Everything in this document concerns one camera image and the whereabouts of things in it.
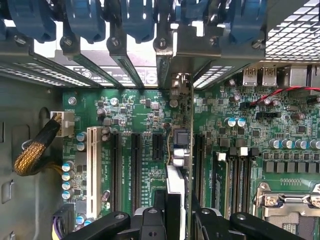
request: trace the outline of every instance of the capacitor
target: capacitor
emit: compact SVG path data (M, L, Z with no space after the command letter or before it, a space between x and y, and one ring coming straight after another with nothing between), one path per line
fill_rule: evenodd
M69 181L64 181L62 183L62 189L69 190L69 189L73 188L74 185L75 185L75 181L73 179L70 179Z
M119 104L118 98L116 98L116 97L111 98L111 99L110 99L110 104L111 104L112 106L117 106L117 105Z
M313 98L309 98L309 99L306 101L306 104L308 104L308 105L320 104L320 96L313 97Z
M84 221L84 226L87 226L91 223L93 223L95 221L95 219L93 217L89 217Z
M110 134L109 135L102 135L101 136L101 141L102 142L108 142L110 140L110 138L111 138Z
M290 115L290 118L291 118L292 120L303 120L303 119L306 118L306 115L305 115L304 113L302 113L302 112L292 113L292 114Z
M78 142L76 144L76 149L80 152L83 152L84 150L86 150L87 144L85 142Z
M292 149L293 142L288 139L284 139L281 141L281 145L285 149Z
M259 106L269 106L271 104L271 100L269 98L263 99L258 102Z
M67 181L69 181L70 179L72 179L72 178L74 177L74 175L75 175L75 172L72 171L72 170L70 170L70 171L68 171L68 172L62 173L61 178L62 178L63 181L66 181L66 182L67 182Z
M298 149L307 149L307 141L304 141L304 140L301 140L301 139L295 141L294 145Z
M78 133L75 136L78 142L84 142L87 139L87 133L85 131Z
M235 121L236 121L237 126L240 128L243 128L246 125L246 120L242 117L237 117L235 119Z
M64 200L68 200L70 199L73 195L75 194L75 190L73 188L69 189L69 190L66 190L66 191L63 191L62 193L62 198Z
M110 132L111 132L111 127L109 127L109 126L106 126L106 127L102 128L102 130L101 130L102 135L107 135Z
M309 142L309 145L310 145L310 147L313 148L313 149L320 150L320 141L318 141L318 140L311 140L311 141Z
M236 122L236 119L234 119L233 117L227 117L225 120L224 120L224 124L227 126L227 127L234 127L237 122Z
M105 115L107 115L107 110L105 110L104 108L98 108L98 109L96 110L96 114L97 114L98 116L105 116Z
M272 101L271 101L271 105L272 105L273 107L280 106L280 101L279 101L279 100L272 100Z
M74 162L71 160L66 161L63 165L62 165L62 171L64 172L69 172L71 169L73 169L75 166Z
M239 102L240 100L241 100L241 96L238 94L235 94L235 95L229 97L229 102L232 102L232 103Z
M77 225L82 225L85 223L87 219L87 216L84 213L80 213L76 218L75 218L75 223Z
M271 139L269 141L269 146L273 149L279 149L280 148L280 141L277 139Z

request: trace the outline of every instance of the white connector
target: white connector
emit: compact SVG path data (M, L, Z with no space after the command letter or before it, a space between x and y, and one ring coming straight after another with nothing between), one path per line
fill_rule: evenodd
M51 111L50 118L54 114L61 116L61 127L56 134L56 138L63 138L74 134L75 130L75 113L73 111Z
M101 126L86 129L86 216L101 211Z

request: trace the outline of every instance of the mounting hole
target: mounting hole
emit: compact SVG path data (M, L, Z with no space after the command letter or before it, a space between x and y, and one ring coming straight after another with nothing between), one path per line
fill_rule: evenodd
M151 231L151 232L149 232L149 236L155 237L155 236L157 236L157 233L155 231Z

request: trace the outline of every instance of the white pci slot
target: white pci slot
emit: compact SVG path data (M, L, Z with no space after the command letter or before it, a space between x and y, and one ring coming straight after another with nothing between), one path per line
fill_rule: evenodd
M101 127L88 127L86 134L86 216L96 219L101 211Z

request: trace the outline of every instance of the black capacitor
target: black capacitor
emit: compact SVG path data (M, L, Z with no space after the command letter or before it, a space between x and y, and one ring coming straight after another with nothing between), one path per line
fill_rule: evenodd
M320 96L309 98L306 101L306 104L308 105L320 104Z

